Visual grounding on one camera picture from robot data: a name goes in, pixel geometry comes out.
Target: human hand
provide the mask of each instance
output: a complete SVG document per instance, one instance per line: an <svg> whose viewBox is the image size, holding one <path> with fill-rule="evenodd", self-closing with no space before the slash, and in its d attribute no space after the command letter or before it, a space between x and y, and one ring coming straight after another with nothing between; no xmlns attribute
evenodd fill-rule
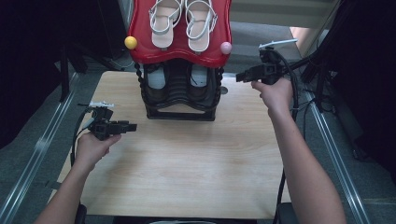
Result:
<svg viewBox="0 0 396 224"><path fill-rule="evenodd" d="M260 98L268 107L269 116L285 114L289 112L289 106L293 90L291 82L281 78L274 85L266 85L258 81L252 81L251 87L260 91Z"/></svg>
<svg viewBox="0 0 396 224"><path fill-rule="evenodd" d="M109 148L121 139L121 135L113 135L104 141L97 139L93 133L84 133L78 139L77 155L74 166L89 173L108 152Z"/></svg>

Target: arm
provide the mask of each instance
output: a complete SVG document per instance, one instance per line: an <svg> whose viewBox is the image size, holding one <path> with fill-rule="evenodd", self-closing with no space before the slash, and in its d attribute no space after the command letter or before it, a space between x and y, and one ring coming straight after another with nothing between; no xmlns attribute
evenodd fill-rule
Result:
<svg viewBox="0 0 396 224"><path fill-rule="evenodd" d="M300 223L347 223L334 184L312 154L290 115L290 81L273 86L252 82L274 125L291 202Z"/></svg>
<svg viewBox="0 0 396 224"><path fill-rule="evenodd" d="M35 221L39 223L75 223L79 199L89 173L108 152L109 147L120 140L120 135L99 141L92 133L78 139L76 161L59 190Z"/></svg>

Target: pink ball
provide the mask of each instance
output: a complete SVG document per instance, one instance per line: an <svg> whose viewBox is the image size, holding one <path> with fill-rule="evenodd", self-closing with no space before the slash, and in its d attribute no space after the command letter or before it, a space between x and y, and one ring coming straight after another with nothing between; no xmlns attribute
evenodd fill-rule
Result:
<svg viewBox="0 0 396 224"><path fill-rule="evenodd" d="M223 54L230 54L233 46L230 42L223 42L220 46L220 49Z"/></svg>

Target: gray floor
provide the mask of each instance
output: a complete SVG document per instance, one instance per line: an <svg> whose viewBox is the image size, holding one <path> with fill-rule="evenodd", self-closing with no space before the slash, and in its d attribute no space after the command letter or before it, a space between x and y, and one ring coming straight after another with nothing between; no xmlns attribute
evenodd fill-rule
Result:
<svg viewBox="0 0 396 224"><path fill-rule="evenodd" d="M290 39L290 29L287 27L241 24L232 22L233 31L233 53L224 67L225 73L235 74L248 69L250 66L260 64L258 57L258 46L261 43L268 43L273 40ZM289 61L300 59L300 55L295 45L286 46L280 49L285 58ZM118 64L130 64L131 58L128 53L120 59ZM49 149L45 154L35 178L29 185L29 189L22 194L23 200L15 214L12 223L32 223L39 212L45 207L51 190L45 185L48 181L56 180L64 164L68 150L71 146L71 136L74 126L82 108L78 103L87 104L93 95L94 89L106 69L93 60L87 59L89 70L86 74L78 74L79 82L72 87L74 93L73 101L66 111L60 126L53 136ZM134 71L132 66L125 68L126 71ZM61 89L55 90L46 102L36 111L18 137L8 146L0 150L0 204L4 204L11 190L19 180L26 164L30 160L35 144L40 136L46 131L56 107L59 105ZM301 94L300 102L306 101ZM299 113L298 124L302 127L303 110ZM389 173L380 165L373 161L361 162L352 156L352 146L349 144L346 134L337 117L331 113L324 114L327 124L332 131L332 137L337 148L342 155L346 168L352 178L356 189L359 192L363 206L368 218L372 223L396 223L396 190L392 184ZM317 122L308 110L306 115L306 140L312 148L320 163L329 173L332 181L339 190L346 210L348 223L368 223L359 222L350 209L348 197L344 193L344 188L334 169L325 142L320 134ZM88 216L87 223L111 223L112 217ZM271 220L259 220L260 223L271 223Z"/></svg>

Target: red plastic stand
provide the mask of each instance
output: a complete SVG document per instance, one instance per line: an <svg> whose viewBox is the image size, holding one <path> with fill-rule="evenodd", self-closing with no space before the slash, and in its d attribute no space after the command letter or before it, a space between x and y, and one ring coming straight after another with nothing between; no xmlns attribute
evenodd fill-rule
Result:
<svg viewBox="0 0 396 224"><path fill-rule="evenodd" d="M174 27L172 45L167 50L162 51L152 44L149 9L154 6L155 2L155 0L134 1L134 14L128 35L133 36L137 40L136 48L130 50L131 56L136 63L160 63L175 58L182 58L192 63L212 68L222 67L226 64L230 54L223 54L220 50L220 45L223 42L232 43L229 20L231 0L212 1L213 9L218 14L218 20L215 29L210 35L208 49L199 55L189 48L184 10L180 22Z"/></svg>

